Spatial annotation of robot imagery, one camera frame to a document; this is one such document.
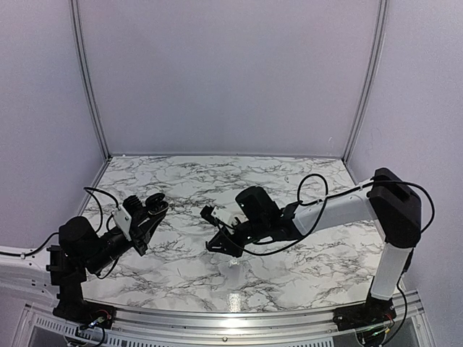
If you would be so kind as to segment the black earbud charging case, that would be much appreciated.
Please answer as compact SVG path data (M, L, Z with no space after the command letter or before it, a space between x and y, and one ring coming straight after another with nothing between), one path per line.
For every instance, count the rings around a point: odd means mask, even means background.
M155 193L149 196L145 200L145 208L147 212L150 215L158 215L165 213L169 208L169 204L165 200L165 197L166 196L164 193Z

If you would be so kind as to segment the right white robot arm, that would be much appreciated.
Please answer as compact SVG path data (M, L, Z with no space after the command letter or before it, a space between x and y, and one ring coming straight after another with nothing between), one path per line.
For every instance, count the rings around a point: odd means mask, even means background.
M377 169L371 179L344 192L326 193L312 202L298 197L285 207L278 207L264 188L252 186L235 198L245 220L209 205L200 211L201 218L218 230L205 246L210 252L241 257L257 254L247 248L249 244L283 242L284 247L276 250L281 253L319 231L373 221L383 235L383 252L368 300L358 309L358 317L373 324L386 313L386 302L427 229L422 224L422 194L427 194L422 186L401 180L387 168Z

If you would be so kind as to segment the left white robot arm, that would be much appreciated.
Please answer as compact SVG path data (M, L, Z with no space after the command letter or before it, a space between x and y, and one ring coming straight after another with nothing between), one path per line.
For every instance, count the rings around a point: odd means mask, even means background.
M1 252L1 286L51 301L56 317L110 327L115 307L85 300L81 285L131 249L144 255L168 208L161 195L145 202L131 196L116 207L109 218L114 227L101 236L87 218L74 217L59 227L57 245Z

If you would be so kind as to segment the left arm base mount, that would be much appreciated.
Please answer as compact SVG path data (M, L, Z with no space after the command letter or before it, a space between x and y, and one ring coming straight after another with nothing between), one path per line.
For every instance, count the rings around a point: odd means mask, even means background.
M53 316L86 326L96 321L104 329L113 325L115 307L84 300L79 283L59 285L56 296L59 302L53 308Z

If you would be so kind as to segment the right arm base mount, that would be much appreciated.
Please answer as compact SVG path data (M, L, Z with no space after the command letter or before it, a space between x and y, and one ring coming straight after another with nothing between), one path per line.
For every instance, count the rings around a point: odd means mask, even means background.
M336 308L333 322L338 331L345 331L392 322L395 318L396 311L392 297L378 299L369 290L364 302Z

